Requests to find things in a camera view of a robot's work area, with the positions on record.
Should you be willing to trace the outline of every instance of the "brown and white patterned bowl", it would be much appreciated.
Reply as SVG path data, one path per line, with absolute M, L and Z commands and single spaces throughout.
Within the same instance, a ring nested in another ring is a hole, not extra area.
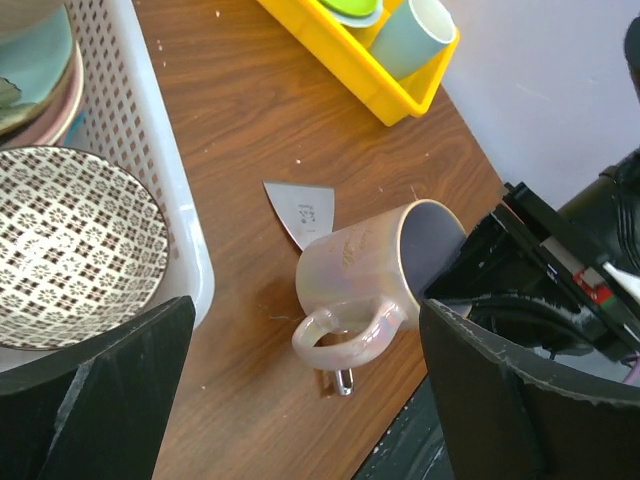
M 132 318 L 167 266 L 160 208 L 132 175 L 59 147 L 0 151 L 0 345 L 73 345 Z

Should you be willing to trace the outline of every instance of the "light blue cup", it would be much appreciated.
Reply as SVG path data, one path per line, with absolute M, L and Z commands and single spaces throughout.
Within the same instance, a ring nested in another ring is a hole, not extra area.
M 419 70 L 456 38 L 451 14 L 438 0 L 404 0 L 369 53 L 396 80 Z

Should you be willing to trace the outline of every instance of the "pink plate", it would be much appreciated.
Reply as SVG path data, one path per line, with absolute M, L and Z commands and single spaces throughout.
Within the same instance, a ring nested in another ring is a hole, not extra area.
M 0 148 L 57 145 L 64 141 L 82 102 L 84 66 L 77 43 L 73 62 L 72 77 L 64 95 L 55 98 L 45 111 L 18 135 L 11 136 L 4 144 L 0 143 Z

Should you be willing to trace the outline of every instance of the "white plastic basket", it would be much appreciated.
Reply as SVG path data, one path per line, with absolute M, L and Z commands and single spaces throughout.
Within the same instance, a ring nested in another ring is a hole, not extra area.
M 191 190 L 130 0 L 71 0 L 85 66 L 85 118 L 70 146 L 127 169 L 155 197 L 169 226 L 170 260 L 158 305 L 190 295 L 198 326 L 215 281 Z M 0 348 L 0 371 L 47 352 Z

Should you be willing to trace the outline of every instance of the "mug handle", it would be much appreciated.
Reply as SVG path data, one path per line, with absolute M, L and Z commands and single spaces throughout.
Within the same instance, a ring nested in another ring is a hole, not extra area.
M 335 345 L 316 346 L 328 333 L 352 330 L 350 323 L 353 324 L 354 313 L 361 316 L 363 310 L 365 314 L 367 310 L 373 310 L 373 318 L 356 337 Z M 296 328 L 291 343 L 298 356 L 314 368 L 347 370 L 379 356 L 407 319 L 406 312 L 386 297 L 349 300 L 320 308 L 307 316 Z

